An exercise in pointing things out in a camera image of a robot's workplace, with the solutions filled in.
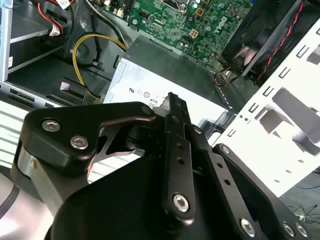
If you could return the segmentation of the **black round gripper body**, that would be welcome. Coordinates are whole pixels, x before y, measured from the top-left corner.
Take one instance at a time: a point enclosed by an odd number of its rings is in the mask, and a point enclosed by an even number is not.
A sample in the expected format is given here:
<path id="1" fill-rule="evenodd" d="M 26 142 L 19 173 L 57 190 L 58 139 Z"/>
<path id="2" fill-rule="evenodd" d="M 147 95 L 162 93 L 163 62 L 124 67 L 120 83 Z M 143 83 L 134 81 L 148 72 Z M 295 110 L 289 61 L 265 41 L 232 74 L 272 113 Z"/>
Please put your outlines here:
<path id="1" fill-rule="evenodd" d="M 69 197 L 51 227 L 53 240 L 234 240 L 223 206 L 205 176 L 193 172 L 195 220 L 174 225 L 161 203 L 163 164 L 135 160 Z"/>

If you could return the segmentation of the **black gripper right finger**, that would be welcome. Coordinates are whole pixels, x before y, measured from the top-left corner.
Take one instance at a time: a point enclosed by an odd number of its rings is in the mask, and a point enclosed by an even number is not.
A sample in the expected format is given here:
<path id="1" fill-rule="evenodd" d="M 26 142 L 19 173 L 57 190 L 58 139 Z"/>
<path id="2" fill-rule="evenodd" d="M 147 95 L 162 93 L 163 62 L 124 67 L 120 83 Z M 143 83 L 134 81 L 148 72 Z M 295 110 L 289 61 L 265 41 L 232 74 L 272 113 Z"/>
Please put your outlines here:
<path id="1" fill-rule="evenodd" d="M 192 159 L 200 167 L 206 191 L 218 202 L 219 240 L 310 240 L 306 225 L 225 144 L 211 147 L 201 129 L 190 121 L 187 104 L 178 103 L 191 143 Z"/>

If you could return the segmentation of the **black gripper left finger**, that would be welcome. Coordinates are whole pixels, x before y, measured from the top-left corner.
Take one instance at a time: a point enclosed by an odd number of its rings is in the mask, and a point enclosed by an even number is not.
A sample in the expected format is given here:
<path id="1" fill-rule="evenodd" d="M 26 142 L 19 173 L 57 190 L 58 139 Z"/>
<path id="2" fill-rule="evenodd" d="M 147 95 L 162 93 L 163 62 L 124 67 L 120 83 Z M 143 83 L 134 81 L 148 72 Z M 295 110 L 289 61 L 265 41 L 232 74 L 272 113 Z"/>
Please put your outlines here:
<path id="1" fill-rule="evenodd" d="M 154 112 L 142 102 L 34 110 L 25 117 L 20 163 L 38 162 L 28 177 L 55 217 L 77 191 L 135 160 L 163 164 L 161 205 L 173 223 L 192 223 L 195 194 L 191 146 L 178 104 L 169 93 Z"/>

